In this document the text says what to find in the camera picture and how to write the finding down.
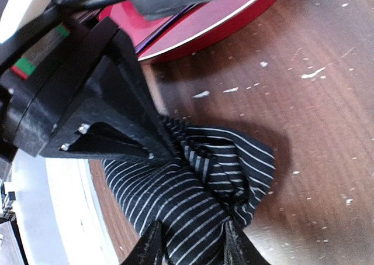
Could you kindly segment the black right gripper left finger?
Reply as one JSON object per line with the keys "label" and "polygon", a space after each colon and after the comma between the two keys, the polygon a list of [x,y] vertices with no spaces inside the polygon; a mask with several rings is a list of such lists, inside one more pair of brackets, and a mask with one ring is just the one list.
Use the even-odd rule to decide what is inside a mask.
{"label": "black right gripper left finger", "polygon": [[162,257],[162,224],[154,221],[121,265],[160,265]]}

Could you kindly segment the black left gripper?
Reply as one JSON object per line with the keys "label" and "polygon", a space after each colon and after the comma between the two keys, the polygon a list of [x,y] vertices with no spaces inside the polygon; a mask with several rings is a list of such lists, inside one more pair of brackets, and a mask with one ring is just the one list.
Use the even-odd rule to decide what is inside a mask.
{"label": "black left gripper", "polygon": [[131,38],[109,18],[72,21],[25,80],[10,66],[37,34],[1,47],[1,164],[36,157],[163,162],[176,148],[162,123]]}

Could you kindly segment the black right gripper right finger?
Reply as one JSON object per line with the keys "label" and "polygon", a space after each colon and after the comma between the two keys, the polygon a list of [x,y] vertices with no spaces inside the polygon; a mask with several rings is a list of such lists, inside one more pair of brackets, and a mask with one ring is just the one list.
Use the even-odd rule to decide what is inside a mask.
{"label": "black right gripper right finger", "polygon": [[260,254],[240,225],[235,221],[224,224],[224,264],[228,265],[270,265]]}

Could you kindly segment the black striped underwear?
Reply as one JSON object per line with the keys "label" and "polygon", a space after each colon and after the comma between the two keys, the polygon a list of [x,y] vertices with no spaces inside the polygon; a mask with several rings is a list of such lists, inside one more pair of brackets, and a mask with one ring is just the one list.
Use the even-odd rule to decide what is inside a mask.
{"label": "black striped underwear", "polygon": [[140,236],[162,224],[162,261],[224,264],[224,224],[244,231],[252,222],[273,180],[272,149],[232,129],[162,122],[176,155],[161,163],[103,160],[108,187]]}

